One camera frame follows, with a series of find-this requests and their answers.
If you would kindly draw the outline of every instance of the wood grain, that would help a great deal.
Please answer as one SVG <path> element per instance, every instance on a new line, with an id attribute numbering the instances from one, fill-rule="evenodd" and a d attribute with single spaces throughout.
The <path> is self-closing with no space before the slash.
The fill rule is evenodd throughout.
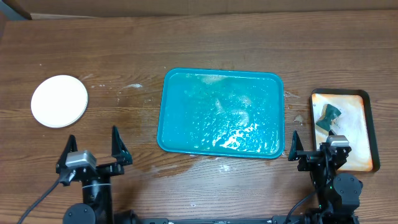
<path id="1" fill-rule="evenodd" d="M 366 90 L 381 158 L 364 182 L 361 223 L 396 223 L 398 200 L 398 12 L 302 12 L 8 22 L 0 45 L 0 222 L 15 223 L 55 180 L 74 134 L 79 149 L 109 161 L 119 127 L 134 165 L 113 179 L 115 210 L 141 217 L 254 218 L 286 214 L 312 191 L 308 173 L 275 160 L 190 156 L 156 143 L 163 80 L 174 67 L 268 71 L 284 81 L 287 154 L 292 131 L 312 148 L 308 99 L 314 88 Z M 87 87 L 87 112 L 50 129 L 30 113 L 46 78 L 67 74 Z M 140 83 L 142 88 L 123 88 Z M 293 122 L 301 114 L 304 124 Z M 58 187 L 26 223 L 61 223 L 81 201 L 79 184 Z M 305 207 L 317 206 L 316 201 Z"/>
<path id="2" fill-rule="evenodd" d="M 19 3 L 26 11 L 34 14 L 95 17 L 398 9 L 398 2 L 395 0 L 360 2 L 357 0 L 13 0 L 12 2 Z"/>

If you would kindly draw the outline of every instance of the green object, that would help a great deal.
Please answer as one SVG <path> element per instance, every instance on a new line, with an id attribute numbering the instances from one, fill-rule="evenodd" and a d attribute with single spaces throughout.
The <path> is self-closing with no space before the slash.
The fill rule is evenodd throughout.
<path id="1" fill-rule="evenodd" d="M 328 104 L 326 105 L 325 114 L 317 121 L 317 125 L 325 131 L 330 131 L 331 122 L 340 115 L 340 110 Z"/>

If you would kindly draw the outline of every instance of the blue tray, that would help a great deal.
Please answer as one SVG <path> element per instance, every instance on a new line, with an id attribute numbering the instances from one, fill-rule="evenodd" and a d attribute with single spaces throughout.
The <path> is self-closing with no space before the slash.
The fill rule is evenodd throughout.
<path id="1" fill-rule="evenodd" d="M 284 86 L 273 73 L 175 68 L 157 142 L 169 152 L 275 159 L 285 147 Z"/>

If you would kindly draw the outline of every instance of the black cable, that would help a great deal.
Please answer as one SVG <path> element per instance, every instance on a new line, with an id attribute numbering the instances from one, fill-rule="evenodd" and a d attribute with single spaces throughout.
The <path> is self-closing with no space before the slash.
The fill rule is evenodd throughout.
<path id="1" fill-rule="evenodd" d="M 287 214 L 284 224 L 288 224 L 288 222 L 290 222 L 289 218 L 296 208 L 298 208 L 301 204 L 303 204 L 306 200 L 310 199 L 315 194 L 319 193 L 319 191 L 326 186 L 326 183 L 328 182 L 328 176 L 329 176 L 329 161 L 328 161 L 328 156 L 326 154 L 326 150 L 325 150 L 325 161 L 326 161 L 325 183 L 321 187 L 317 188 L 315 191 L 313 191 L 312 193 L 307 195 L 301 201 L 299 201 L 296 205 L 294 205 L 294 207 L 292 209 L 290 209 L 290 212 Z"/>
<path id="2" fill-rule="evenodd" d="M 303 198 L 301 201 L 299 201 L 296 205 L 294 205 L 294 207 L 292 209 L 290 209 L 289 214 L 287 214 L 286 216 L 286 220 L 284 222 L 284 224 L 287 224 L 288 222 L 290 222 L 289 218 L 292 215 L 292 213 L 294 212 L 294 210 L 296 208 L 298 208 L 301 204 L 303 204 L 306 200 L 310 199 L 312 196 L 314 196 L 315 194 L 319 193 L 319 191 L 322 189 L 323 187 L 319 187 L 316 190 L 314 190 L 312 193 L 310 193 L 309 195 L 307 195 L 305 198 Z"/>
<path id="3" fill-rule="evenodd" d="M 326 172 L 325 172 L 325 186 L 328 183 L 328 177 L 329 177 L 329 160 L 328 160 L 328 154 L 325 149 L 325 163 L 326 163 Z"/>
<path id="4" fill-rule="evenodd" d="M 33 203 L 26 211 L 25 213 L 21 216 L 17 224 L 21 224 L 24 219 L 28 216 L 28 214 L 41 202 L 43 199 L 53 191 L 57 185 L 60 183 L 60 178 L 58 178 L 55 183 L 39 198 L 35 203 Z"/>

